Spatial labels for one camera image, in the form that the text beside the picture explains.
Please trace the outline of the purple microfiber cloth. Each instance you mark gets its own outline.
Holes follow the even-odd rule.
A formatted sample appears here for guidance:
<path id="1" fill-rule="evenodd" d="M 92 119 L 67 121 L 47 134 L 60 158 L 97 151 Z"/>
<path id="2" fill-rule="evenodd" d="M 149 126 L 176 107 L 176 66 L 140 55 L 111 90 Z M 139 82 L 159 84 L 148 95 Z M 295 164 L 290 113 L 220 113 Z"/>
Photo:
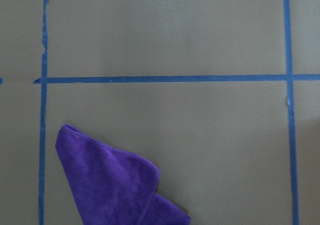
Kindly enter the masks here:
<path id="1" fill-rule="evenodd" d="M 188 225 L 190 217 L 157 193 L 159 169 L 135 153 L 65 124 L 55 148 L 85 225 Z"/>

